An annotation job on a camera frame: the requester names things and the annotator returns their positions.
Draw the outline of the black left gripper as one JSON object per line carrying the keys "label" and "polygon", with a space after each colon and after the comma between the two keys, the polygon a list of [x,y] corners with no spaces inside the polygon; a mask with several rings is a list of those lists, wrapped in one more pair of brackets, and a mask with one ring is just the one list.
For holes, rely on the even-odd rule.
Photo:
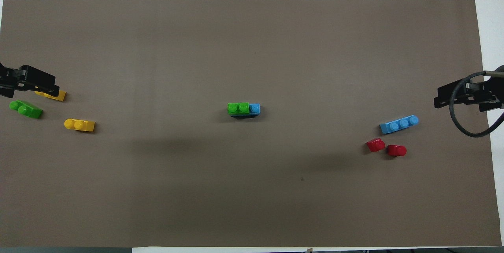
{"label": "black left gripper", "polygon": [[57,97],[60,87],[56,77],[33,66],[23,65],[20,70],[0,64],[0,95],[13,98],[16,90],[32,90]]}

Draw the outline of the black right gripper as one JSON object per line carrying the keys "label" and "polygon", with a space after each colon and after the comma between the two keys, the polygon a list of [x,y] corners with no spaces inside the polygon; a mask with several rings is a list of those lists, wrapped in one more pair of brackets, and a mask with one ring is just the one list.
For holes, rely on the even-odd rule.
{"label": "black right gripper", "polygon": [[[449,105],[452,92],[461,80],[456,80],[437,89],[437,97],[434,98],[434,108],[441,109]],[[496,92],[498,80],[490,77],[488,80],[475,82],[474,79],[466,81],[457,91],[454,104],[470,105],[471,100],[476,100],[480,112],[501,109],[503,104],[498,102]]]}

